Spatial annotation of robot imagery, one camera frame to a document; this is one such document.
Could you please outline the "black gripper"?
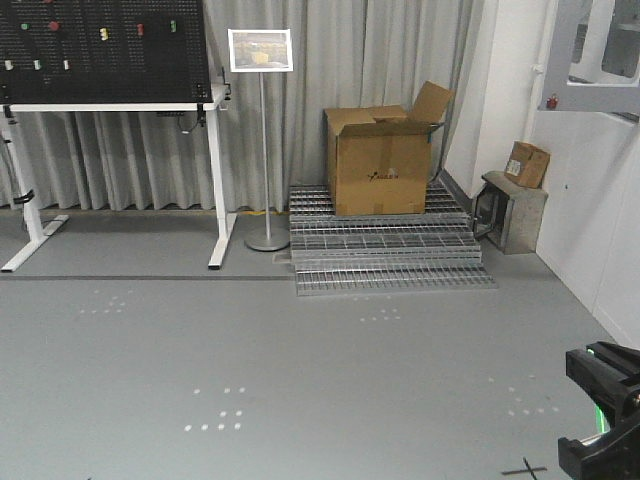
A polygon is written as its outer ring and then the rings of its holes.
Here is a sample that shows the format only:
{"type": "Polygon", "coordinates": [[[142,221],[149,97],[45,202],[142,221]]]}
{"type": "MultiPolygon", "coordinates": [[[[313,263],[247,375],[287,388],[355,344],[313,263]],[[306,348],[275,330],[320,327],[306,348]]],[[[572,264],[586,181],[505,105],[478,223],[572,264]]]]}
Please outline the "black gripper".
{"type": "Polygon", "coordinates": [[[571,479],[639,478],[639,351],[598,341],[587,346],[608,368],[602,383],[593,381],[596,359],[585,350],[566,353],[566,376],[603,412],[609,407],[613,424],[591,443],[560,438],[558,462],[571,479]]]}

